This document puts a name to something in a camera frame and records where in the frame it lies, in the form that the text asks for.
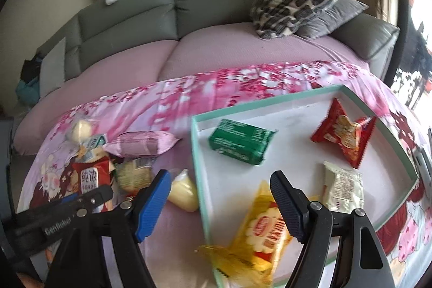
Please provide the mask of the teal cloth bundle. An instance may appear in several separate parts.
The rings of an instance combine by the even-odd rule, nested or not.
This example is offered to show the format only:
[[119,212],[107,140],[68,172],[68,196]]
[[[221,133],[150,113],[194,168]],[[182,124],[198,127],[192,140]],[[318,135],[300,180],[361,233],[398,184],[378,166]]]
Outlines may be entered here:
[[18,101],[28,107],[36,105],[40,99],[39,77],[35,77],[29,82],[20,80],[15,88]]

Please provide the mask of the clear packet green-edged round cake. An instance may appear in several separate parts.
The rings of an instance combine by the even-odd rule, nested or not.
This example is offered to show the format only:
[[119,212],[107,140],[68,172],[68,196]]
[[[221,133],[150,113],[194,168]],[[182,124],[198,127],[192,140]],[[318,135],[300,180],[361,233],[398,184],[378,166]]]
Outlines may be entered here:
[[116,165],[116,179],[120,189],[129,195],[136,195],[148,187],[154,179],[154,158],[140,157],[125,159]]

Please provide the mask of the green snack packet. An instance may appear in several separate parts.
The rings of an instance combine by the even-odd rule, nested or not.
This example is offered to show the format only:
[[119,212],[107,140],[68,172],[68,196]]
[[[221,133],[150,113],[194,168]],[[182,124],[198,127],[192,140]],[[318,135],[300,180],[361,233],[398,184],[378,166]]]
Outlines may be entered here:
[[209,137],[210,148],[251,165],[261,165],[277,132],[229,119],[222,119]]

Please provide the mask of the yellow biscuit snack packet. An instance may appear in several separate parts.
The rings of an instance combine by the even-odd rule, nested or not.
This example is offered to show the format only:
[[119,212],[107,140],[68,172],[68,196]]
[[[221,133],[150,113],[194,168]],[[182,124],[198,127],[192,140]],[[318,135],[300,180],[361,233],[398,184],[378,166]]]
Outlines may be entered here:
[[200,246],[198,251],[235,287],[271,287],[291,240],[269,184],[262,181],[230,244]]

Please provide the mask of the grey sofa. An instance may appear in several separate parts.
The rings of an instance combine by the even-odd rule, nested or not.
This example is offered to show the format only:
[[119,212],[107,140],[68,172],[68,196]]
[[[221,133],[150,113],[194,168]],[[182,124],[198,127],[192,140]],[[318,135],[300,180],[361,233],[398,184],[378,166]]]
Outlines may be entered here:
[[151,78],[276,61],[342,61],[383,78],[398,28],[364,12],[316,39],[298,34],[257,36],[255,0],[119,0],[83,8],[36,52],[44,58],[65,43],[65,77],[72,79],[109,57],[137,52],[151,62]]

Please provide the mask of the yellow jelly cup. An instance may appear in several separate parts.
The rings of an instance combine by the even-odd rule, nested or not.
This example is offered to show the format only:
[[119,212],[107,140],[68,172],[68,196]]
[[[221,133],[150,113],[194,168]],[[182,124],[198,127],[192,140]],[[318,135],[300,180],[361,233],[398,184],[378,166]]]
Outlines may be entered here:
[[198,191],[189,177],[188,169],[183,169],[172,180],[168,201],[188,213],[193,213],[199,208]]

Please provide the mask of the teal rimmed white tray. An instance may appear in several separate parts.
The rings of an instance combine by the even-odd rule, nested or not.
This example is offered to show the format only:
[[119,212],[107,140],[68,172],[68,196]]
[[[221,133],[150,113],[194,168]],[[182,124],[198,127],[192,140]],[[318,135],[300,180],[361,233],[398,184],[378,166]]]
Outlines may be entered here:
[[[191,120],[191,143],[205,241],[227,246],[234,238],[262,181],[276,170],[307,196],[324,189],[323,162],[349,164],[339,147],[314,143],[311,135],[339,99],[350,118],[372,116],[360,97],[346,86],[329,86],[296,94],[250,101],[214,110]],[[264,160],[253,166],[210,148],[209,138],[222,119],[274,131]],[[392,132],[377,121],[360,164],[365,212],[375,229],[402,206],[417,182],[417,173]]]

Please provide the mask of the grey green biscuit packet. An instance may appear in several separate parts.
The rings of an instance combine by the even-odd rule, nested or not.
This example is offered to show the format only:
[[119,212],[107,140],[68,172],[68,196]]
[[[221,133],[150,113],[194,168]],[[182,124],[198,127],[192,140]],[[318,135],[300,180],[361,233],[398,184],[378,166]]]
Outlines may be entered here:
[[105,145],[106,143],[107,143],[107,138],[105,134],[94,134],[90,138],[85,140],[82,143],[82,146],[87,150],[91,150],[100,147],[102,145]]

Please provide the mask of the white beige snack packet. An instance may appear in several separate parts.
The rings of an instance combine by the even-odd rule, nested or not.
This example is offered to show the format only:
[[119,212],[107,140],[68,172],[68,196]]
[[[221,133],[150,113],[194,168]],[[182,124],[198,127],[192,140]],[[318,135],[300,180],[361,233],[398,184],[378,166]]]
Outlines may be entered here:
[[357,208],[364,208],[362,174],[347,170],[325,161],[324,193],[322,204],[330,211],[350,214]]

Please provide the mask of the orange beige snack packet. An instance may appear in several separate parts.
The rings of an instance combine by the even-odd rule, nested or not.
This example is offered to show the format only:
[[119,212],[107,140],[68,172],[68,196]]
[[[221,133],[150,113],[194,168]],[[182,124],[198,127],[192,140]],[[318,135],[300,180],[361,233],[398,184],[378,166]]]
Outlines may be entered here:
[[82,156],[77,157],[75,161],[79,163],[92,163],[107,156],[101,146],[93,149],[88,149]]

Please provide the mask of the red star-shaped snack packet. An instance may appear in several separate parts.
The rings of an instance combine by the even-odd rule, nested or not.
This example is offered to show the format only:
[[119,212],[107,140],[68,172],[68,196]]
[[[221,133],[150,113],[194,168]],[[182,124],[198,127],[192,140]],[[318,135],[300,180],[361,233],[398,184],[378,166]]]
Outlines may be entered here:
[[334,98],[327,117],[310,137],[314,143],[330,142],[338,145],[354,169],[358,169],[377,117],[363,117],[352,121],[339,99]]

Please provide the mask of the light grey cushion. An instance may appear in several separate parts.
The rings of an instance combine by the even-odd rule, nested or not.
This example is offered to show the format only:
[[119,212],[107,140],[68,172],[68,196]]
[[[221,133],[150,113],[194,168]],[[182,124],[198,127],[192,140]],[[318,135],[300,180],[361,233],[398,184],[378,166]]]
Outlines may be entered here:
[[42,59],[39,73],[39,96],[44,98],[65,83],[66,39],[61,39]]

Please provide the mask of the pink snack packet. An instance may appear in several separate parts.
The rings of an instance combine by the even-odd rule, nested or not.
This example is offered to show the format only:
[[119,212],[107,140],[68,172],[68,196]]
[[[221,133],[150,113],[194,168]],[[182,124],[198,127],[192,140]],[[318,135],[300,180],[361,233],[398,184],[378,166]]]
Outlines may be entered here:
[[167,131],[130,131],[103,145],[103,150],[118,157],[159,156],[180,139]]

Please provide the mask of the red white milk snack packet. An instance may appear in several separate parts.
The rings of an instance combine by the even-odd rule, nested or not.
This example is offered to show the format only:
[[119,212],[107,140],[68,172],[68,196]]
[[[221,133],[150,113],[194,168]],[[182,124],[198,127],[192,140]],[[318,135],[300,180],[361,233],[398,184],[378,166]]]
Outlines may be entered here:
[[72,191],[85,194],[88,191],[110,185],[110,159],[108,156],[93,162],[74,162],[72,164]]

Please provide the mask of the clear wrapped round bun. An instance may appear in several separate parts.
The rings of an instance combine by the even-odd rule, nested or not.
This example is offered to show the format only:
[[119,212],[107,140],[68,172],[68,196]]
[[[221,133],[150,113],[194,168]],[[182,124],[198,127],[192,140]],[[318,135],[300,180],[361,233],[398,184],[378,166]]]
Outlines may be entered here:
[[66,138],[73,143],[81,144],[94,135],[97,128],[98,122],[95,119],[80,118],[72,123]]

